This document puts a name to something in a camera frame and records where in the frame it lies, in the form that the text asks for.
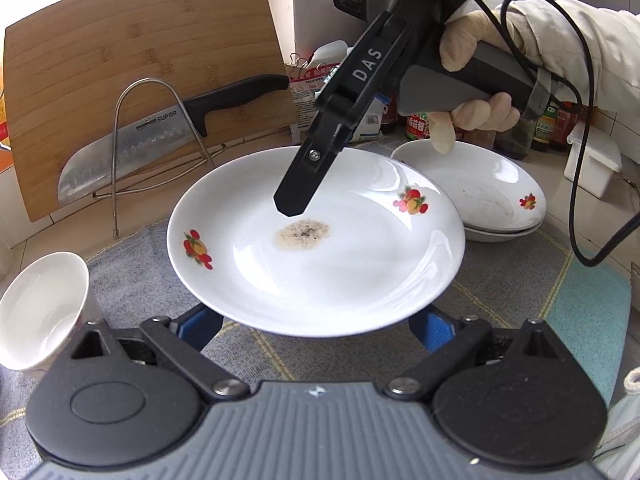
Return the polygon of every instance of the plate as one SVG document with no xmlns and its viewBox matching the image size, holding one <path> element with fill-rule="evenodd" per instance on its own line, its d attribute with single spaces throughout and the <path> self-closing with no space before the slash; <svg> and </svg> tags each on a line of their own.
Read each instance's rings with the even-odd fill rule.
<svg viewBox="0 0 640 480">
<path fill-rule="evenodd" d="M 298 151 L 238 158 L 196 182 L 169 220 L 169 258 L 200 301 L 283 335 L 346 336 L 403 320 L 452 282 L 465 249 L 455 206 L 430 179 L 346 148 L 302 216 L 273 202 Z"/>
<path fill-rule="evenodd" d="M 466 142 L 436 152 L 431 139 L 412 140 L 391 155 L 423 173 L 449 195 L 465 226 L 513 233 L 543 221 L 545 195 L 521 167 L 498 153 Z"/>
<path fill-rule="evenodd" d="M 465 226 L 465 236 L 467 240 L 473 242 L 484 242 L 487 244 L 493 244 L 496 242 L 506 242 L 507 240 L 513 240 L 514 238 L 530 235 L 531 233 L 537 231 L 541 225 L 542 222 L 534 225 L 532 228 L 525 229 L 524 231 L 517 231 L 515 233 L 488 233 Z"/>
</svg>

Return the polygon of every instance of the finger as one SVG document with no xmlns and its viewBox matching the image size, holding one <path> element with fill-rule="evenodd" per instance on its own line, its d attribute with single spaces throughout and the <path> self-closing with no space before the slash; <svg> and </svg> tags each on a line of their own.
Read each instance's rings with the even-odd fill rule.
<svg viewBox="0 0 640 480">
<path fill-rule="evenodd" d="M 456 131 L 453 129 L 449 112 L 432 112 L 427 114 L 429 136 L 438 153 L 446 155 L 456 145 Z"/>
<path fill-rule="evenodd" d="M 471 14 L 449 23 L 440 39 L 440 61 L 445 70 L 457 72 L 473 57 L 478 39 L 477 25 Z"/>
<path fill-rule="evenodd" d="M 513 128 L 520 120 L 520 112 L 516 108 L 512 108 L 505 120 L 495 129 L 496 132 L 506 132 Z"/>
<path fill-rule="evenodd" d="M 480 126 L 479 130 L 495 130 L 507 118 L 511 110 L 511 96 L 506 92 L 499 92 L 489 99 L 491 113 L 489 118 Z"/>
<path fill-rule="evenodd" d="M 491 105 L 487 101 L 474 100 L 462 103 L 451 112 L 453 123 L 463 130 L 475 130 L 491 116 Z"/>
</svg>

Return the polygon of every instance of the flower pattern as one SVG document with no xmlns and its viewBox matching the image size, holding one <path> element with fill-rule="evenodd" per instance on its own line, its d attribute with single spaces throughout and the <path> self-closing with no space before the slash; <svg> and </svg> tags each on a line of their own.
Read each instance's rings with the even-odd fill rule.
<svg viewBox="0 0 640 480">
<path fill-rule="evenodd" d="M 524 209 L 534 209 L 536 207 L 536 197 L 532 193 L 520 199 L 520 207 Z"/>
<path fill-rule="evenodd" d="M 429 209 L 429 205 L 426 203 L 426 197 L 420 193 L 417 189 L 413 189 L 410 186 L 404 188 L 404 193 L 399 193 L 398 198 L 400 200 L 394 201 L 394 207 L 397 207 L 402 213 L 409 213 L 415 215 L 417 213 L 424 214 Z"/>
<path fill-rule="evenodd" d="M 211 256 L 207 254 L 207 246 L 200 240 L 200 234 L 195 229 L 184 234 L 186 240 L 183 242 L 187 256 L 193 258 L 198 265 L 204 265 L 207 269 L 213 270 L 211 266 Z"/>
</svg>

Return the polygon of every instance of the white container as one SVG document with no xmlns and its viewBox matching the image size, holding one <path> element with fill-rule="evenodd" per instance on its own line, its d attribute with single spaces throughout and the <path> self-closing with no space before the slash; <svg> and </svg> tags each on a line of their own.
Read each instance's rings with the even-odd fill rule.
<svg viewBox="0 0 640 480">
<path fill-rule="evenodd" d="M 575 177 L 575 167 L 578 163 L 583 134 L 584 123 L 578 123 L 567 137 L 567 142 L 571 145 L 571 153 L 564 167 L 564 176 L 572 182 Z M 620 171 L 622 171 L 622 161 L 616 142 L 592 126 L 589 129 L 587 149 L 584 152 L 578 186 L 592 195 L 602 198 L 613 173 L 620 173 Z"/>
</svg>

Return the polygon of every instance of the latex glove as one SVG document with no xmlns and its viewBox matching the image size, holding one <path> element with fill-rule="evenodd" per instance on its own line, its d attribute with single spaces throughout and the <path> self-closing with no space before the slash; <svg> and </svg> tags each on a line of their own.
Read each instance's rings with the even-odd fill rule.
<svg viewBox="0 0 640 480">
<path fill-rule="evenodd" d="M 523 37 L 510 14 L 512 13 L 507 15 L 508 31 L 516 46 L 523 50 Z M 447 25 L 440 40 L 440 59 L 443 67 L 450 72 L 462 69 L 471 60 L 478 41 L 485 41 L 509 52 L 507 44 L 489 17 L 482 10 L 474 10 Z M 500 92 L 488 101 L 468 101 L 451 113 L 433 112 L 428 114 L 428 118 L 433 147 L 439 153 L 449 153 L 456 141 L 454 125 L 463 130 L 503 132 L 516 125 L 520 113 L 511 106 L 511 96 Z"/>
</svg>

